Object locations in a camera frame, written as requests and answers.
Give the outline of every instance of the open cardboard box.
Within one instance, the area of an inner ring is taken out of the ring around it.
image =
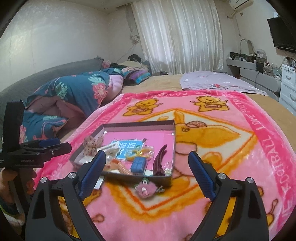
[[[175,121],[173,120],[113,123],[99,126],[91,136],[97,138],[98,136],[104,135],[103,146],[110,144],[114,140],[146,139],[145,144],[154,147],[155,158],[162,146],[167,144],[167,152],[163,157],[162,166],[171,170],[170,172],[167,172],[168,174],[165,176],[152,176],[154,162],[154,159],[152,159],[148,161],[144,175],[125,175],[116,170],[108,172],[103,171],[102,175],[106,178],[133,184],[138,184],[146,177],[156,185],[162,185],[163,187],[171,186],[175,156],[175,133]],[[84,158],[83,150],[84,147],[81,145],[70,157],[70,161],[77,168],[81,166],[79,161]],[[128,161],[125,161],[124,164],[126,164],[128,169],[131,166],[131,162]]]

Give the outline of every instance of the white wall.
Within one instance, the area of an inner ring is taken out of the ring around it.
[[[235,31],[236,22],[233,19],[227,18],[233,12],[228,1],[214,0],[222,32],[223,41],[223,70],[227,71],[226,57],[229,57],[230,52],[238,52],[238,33]]]
[[[132,54],[137,54],[144,61],[144,54],[141,42],[137,43],[133,49],[126,54],[126,52],[133,46],[129,39],[131,33],[126,20],[126,12],[124,8],[120,8],[113,13],[108,14],[108,30],[109,30],[109,47],[110,47],[110,61],[116,62],[120,57],[119,63],[128,59]]]
[[[0,91],[50,67],[109,59],[107,15],[56,0],[29,0],[0,38]]]
[[[274,47],[270,28],[267,19],[273,18],[275,10],[266,0],[255,0],[253,5],[236,14],[239,30],[242,38],[251,40],[254,49],[263,49],[266,51],[267,61],[275,63],[278,67],[281,65],[284,57],[288,54]],[[242,42],[242,53],[248,54],[247,44]]]

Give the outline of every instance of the yellow object in plastic wrapper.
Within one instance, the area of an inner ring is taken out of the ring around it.
[[[126,160],[133,161],[135,157],[145,157],[147,161],[154,158],[154,147],[145,146],[141,149],[129,148],[126,150]]]

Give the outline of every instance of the gray headboard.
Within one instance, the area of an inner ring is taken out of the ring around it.
[[[99,71],[102,68],[103,59],[97,56],[93,59],[72,62],[43,70],[28,76],[0,92],[0,149],[1,137],[6,103],[12,100],[23,100],[32,94],[37,88],[48,81],[61,76],[81,74],[89,71]]]

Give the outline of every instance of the air conditioner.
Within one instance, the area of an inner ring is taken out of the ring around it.
[[[244,10],[245,8],[251,6],[254,3],[254,0],[229,0],[230,6],[233,8],[234,12],[228,18],[233,18],[234,15]]]

